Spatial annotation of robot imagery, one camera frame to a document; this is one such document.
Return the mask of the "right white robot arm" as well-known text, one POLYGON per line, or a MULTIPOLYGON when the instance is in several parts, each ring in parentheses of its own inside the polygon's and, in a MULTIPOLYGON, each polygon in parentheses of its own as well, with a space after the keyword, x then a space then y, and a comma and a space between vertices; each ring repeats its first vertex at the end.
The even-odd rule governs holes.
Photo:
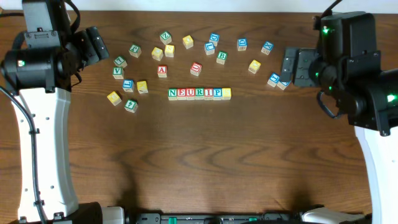
POLYGON ((309 223, 397 223, 397 70, 381 71, 377 52, 342 56, 326 62, 315 49, 287 47, 280 82, 319 87, 317 95, 332 96, 354 126, 368 173, 371 217, 334 212, 325 207, 301 213, 309 223))

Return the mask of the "blue P block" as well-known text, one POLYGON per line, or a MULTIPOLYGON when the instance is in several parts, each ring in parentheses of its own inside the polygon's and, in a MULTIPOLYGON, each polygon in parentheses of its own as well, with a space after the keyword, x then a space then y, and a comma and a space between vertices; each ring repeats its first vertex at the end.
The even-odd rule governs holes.
POLYGON ((213 89, 213 99, 214 100, 222 100, 223 91, 221 88, 214 88, 213 89))

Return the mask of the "red E block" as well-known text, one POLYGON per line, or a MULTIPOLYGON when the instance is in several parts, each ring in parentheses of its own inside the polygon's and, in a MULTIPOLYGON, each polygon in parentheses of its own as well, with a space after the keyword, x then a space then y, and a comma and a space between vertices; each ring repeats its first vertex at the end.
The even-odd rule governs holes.
POLYGON ((186 88, 178 88, 177 89, 177 99, 178 100, 186 100, 187 99, 187 89, 186 88))

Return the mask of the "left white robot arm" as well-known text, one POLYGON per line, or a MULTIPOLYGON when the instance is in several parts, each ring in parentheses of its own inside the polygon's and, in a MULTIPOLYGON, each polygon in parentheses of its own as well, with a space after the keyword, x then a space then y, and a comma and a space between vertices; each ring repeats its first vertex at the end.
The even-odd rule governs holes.
POLYGON ((103 223, 101 205, 79 203, 70 173, 71 77, 109 56, 96 27, 77 33, 38 27, 28 47, 6 54, 1 68, 18 120, 22 192, 19 223, 103 223))

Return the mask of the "red U block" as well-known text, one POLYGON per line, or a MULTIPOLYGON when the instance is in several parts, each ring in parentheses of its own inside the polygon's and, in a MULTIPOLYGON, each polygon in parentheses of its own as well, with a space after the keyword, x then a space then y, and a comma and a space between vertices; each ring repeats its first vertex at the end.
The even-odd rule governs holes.
POLYGON ((190 68, 190 73, 195 76, 199 76, 202 70, 202 65, 200 63, 193 62, 190 68))
POLYGON ((186 89, 186 97, 187 97, 187 100, 195 100, 195 89, 187 88, 186 89))

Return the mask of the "green N block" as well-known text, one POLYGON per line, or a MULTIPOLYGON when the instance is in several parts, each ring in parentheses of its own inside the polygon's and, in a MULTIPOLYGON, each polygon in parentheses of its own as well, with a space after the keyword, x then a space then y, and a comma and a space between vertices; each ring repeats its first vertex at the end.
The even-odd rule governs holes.
POLYGON ((170 101, 177 100, 177 89, 176 88, 169 88, 168 89, 168 99, 170 101))

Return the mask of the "green R block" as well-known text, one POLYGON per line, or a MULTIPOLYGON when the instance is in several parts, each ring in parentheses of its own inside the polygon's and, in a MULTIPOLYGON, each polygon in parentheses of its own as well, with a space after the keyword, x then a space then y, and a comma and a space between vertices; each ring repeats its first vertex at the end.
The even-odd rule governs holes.
POLYGON ((196 88, 195 89, 195 99, 196 100, 203 100, 204 99, 204 88, 196 88))

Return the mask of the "red I block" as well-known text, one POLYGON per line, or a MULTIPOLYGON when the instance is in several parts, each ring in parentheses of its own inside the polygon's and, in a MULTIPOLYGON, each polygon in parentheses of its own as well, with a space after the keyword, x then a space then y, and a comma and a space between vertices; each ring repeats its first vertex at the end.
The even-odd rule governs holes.
POLYGON ((212 88, 204 89, 204 100, 213 100, 213 89, 212 88))

